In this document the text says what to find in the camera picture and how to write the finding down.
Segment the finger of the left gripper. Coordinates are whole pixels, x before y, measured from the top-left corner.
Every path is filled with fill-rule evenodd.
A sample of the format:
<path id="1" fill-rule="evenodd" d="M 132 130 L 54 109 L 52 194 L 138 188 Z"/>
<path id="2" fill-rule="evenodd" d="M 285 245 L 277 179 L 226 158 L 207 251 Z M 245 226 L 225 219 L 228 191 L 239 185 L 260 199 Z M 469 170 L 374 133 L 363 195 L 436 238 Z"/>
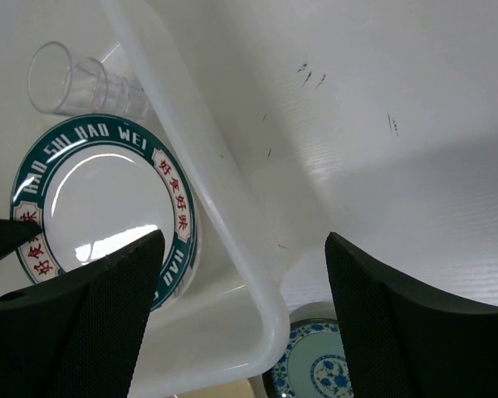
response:
<path id="1" fill-rule="evenodd" d="M 34 221 L 0 219 L 0 260 L 41 232 L 42 228 Z"/>

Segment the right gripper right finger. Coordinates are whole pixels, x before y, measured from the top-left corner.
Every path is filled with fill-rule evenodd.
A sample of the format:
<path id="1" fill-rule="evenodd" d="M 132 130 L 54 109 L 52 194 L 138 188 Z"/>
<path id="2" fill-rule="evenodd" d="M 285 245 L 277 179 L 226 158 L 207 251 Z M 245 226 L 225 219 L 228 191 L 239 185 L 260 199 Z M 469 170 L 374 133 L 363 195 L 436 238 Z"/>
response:
<path id="1" fill-rule="evenodd" d="M 332 232 L 325 260 L 357 397 L 498 397 L 498 306 L 437 289 Z"/>

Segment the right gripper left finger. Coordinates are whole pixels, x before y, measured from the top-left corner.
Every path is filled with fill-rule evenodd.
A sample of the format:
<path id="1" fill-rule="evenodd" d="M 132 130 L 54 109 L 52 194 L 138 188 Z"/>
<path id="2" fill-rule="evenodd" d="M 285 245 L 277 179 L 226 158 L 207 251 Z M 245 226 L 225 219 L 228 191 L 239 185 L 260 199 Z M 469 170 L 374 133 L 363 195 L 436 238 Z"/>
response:
<path id="1" fill-rule="evenodd" d="M 0 298 L 0 397 L 126 397 L 164 256 L 153 231 Z"/>

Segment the dark green rimmed white plate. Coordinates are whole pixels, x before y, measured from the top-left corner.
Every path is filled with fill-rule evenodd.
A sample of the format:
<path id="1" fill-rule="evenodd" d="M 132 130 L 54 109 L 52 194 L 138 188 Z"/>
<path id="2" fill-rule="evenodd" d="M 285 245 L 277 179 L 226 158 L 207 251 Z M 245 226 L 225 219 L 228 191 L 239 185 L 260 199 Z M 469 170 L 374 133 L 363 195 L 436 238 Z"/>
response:
<path id="1" fill-rule="evenodd" d="M 152 231 L 165 241 L 153 308 L 173 302 L 193 278 L 200 236 L 190 184 L 167 146 L 130 120 L 87 114 L 49 129 L 17 170 L 10 215 L 41 227 L 16 251 L 34 284 Z"/>

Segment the clear plastic bin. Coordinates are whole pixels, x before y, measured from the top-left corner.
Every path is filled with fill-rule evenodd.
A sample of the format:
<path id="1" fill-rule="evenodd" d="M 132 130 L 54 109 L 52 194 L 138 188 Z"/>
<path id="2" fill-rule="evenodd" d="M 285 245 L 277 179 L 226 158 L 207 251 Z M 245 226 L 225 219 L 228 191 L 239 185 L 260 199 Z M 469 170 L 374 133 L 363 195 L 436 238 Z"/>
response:
<path id="1" fill-rule="evenodd" d="M 187 292 L 154 311 L 130 387 L 165 397 L 246 379 L 270 368 L 289 333 L 280 285 L 285 263 L 198 89 L 192 51 L 232 60 L 214 46 L 215 22 L 173 1 L 0 1 L 0 218 L 8 217 L 21 160 L 56 118 L 27 94 L 37 48 L 57 40 L 138 79 L 153 107 L 150 130 L 166 138 L 199 202 L 203 251 Z"/>

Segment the clear plastic cup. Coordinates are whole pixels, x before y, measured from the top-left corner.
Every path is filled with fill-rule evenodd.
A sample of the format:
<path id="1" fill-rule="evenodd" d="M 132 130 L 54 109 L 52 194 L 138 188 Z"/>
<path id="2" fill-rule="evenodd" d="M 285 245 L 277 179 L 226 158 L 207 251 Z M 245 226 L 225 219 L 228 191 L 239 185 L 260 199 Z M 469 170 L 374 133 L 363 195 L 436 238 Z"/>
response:
<path id="1" fill-rule="evenodd" d="M 112 114 L 138 121 L 150 111 L 141 86 L 59 41 L 45 43 L 34 54 L 27 93 L 32 106 L 42 114 Z"/>

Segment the cream patterned plate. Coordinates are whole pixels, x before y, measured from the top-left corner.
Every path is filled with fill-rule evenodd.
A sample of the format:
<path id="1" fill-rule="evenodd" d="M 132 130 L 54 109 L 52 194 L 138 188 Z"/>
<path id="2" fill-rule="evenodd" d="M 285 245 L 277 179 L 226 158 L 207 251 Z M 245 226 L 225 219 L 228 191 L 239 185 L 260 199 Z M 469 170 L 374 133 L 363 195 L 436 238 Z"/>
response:
<path id="1" fill-rule="evenodd" d="M 218 398 L 256 398 L 256 393 L 249 379 L 232 381 L 214 388 L 214 397 Z"/>

